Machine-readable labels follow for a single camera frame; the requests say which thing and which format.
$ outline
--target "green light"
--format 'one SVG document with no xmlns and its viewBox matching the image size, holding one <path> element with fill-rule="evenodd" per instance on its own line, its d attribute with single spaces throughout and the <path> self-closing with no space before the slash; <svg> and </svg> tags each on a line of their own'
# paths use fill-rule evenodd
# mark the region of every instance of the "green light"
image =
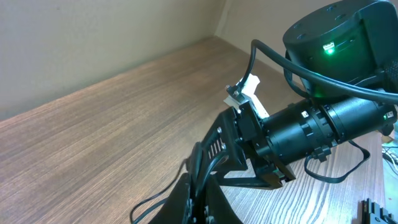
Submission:
<svg viewBox="0 0 398 224">
<path fill-rule="evenodd" d="M 330 48 L 330 49 L 328 49 L 328 50 L 326 51 L 326 53 L 327 53 L 328 55 L 331 55 L 331 54 L 335 53 L 335 49 L 334 49 L 334 48 Z"/>
</svg>

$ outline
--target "wooden tabletop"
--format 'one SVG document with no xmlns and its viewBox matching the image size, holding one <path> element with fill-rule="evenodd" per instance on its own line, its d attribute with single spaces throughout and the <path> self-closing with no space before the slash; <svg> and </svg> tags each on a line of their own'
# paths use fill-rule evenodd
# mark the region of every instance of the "wooden tabletop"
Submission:
<svg viewBox="0 0 398 224">
<path fill-rule="evenodd" d="M 172 180 L 227 108 L 224 87 L 247 62 L 211 38 L 0 122 L 0 223 L 128 223 L 131 208 Z M 301 100 L 263 63 L 253 73 L 270 114 Z M 297 180 L 281 189 L 223 190 L 244 223 L 355 223 L 360 200 L 384 205 L 380 135 L 356 142 L 372 156 L 341 184 L 309 177 L 298 161 Z M 310 169 L 336 177 L 361 159 L 343 144 Z"/>
</svg>

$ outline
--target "wood grain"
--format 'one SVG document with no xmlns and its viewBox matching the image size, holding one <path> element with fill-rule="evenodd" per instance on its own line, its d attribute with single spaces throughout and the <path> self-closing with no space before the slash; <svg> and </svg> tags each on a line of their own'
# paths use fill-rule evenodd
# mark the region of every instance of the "wood grain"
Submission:
<svg viewBox="0 0 398 224">
<path fill-rule="evenodd" d="M 1 121 L 0 223 L 128 223 L 133 205 L 171 181 L 226 108 L 224 86 L 236 83 L 247 62 L 237 48 L 206 39 Z M 263 63 L 253 73 L 270 114 L 300 100 Z M 297 180 L 282 189 L 224 192 L 244 223 L 355 222 L 360 200 L 384 205 L 380 136 L 356 141 L 372 157 L 342 184 L 310 178 L 299 161 Z M 360 159 L 344 144 L 310 168 L 338 176 Z"/>
</svg>

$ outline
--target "robotic arm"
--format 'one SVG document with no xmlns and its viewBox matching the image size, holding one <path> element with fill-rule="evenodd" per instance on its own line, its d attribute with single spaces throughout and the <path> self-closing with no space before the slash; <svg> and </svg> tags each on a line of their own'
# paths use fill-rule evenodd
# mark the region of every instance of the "robotic arm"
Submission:
<svg viewBox="0 0 398 224">
<path fill-rule="evenodd" d="M 227 89 L 239 109 L 230 107 L 218 115 L 180 167 L 186 165 L 188 173 L 179 178 L 167 200 L 143 215 L 165 203 L 150 223 L 241 223 L 220 185 L 277 189 L 295 179 L 289 164 L 303 158 L 305 171 L 313 178 L 344 181 L 370 157 L 352 139 L 374 130 L 388 135 L 397 121 L 396 37 L 398 18 L 390 2 L 343 0 L 294 24 L 283 38 L 285 57 L 253 40 L 243 79 Z M 288 84 L 304 100 L 272 116 L 261 116 L 258 102 L 242 94 L 256 49 L 284 68 Z M 305 91 L 294 85 L 292 73 L 302 78 Z M 310 159 L 326 161 L 330 148 L 346 141 L 364 154 L 363 161 L 346 175 L 323 177 L 307 169 Z M 248 169 L 246 159 L 256 177 L 225 178 L 229 171 Z M 142 216 L 134 221 L 132 212 L 131 221 L 137 223 Z"/>
</svg>

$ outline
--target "wall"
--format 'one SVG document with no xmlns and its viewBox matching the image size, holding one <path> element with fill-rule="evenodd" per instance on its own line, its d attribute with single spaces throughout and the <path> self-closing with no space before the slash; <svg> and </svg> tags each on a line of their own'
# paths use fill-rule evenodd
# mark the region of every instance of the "wall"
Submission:
<svg viewBox="0 0 398 224">
<path fill-rule="evenodd" d="M 216 35 L 250 53 L 250 42 L 259 39 L 281 55 L 282 37 L 302 17 L 334 0 L 227 0 Z M 261 52 L 257 58 L 273 69 L 283 69 Z"/>
<path fill-rule="evenodd" d="M 0 0 L 0 119 L 213 35 L 223 4 Z"/>
</svg>

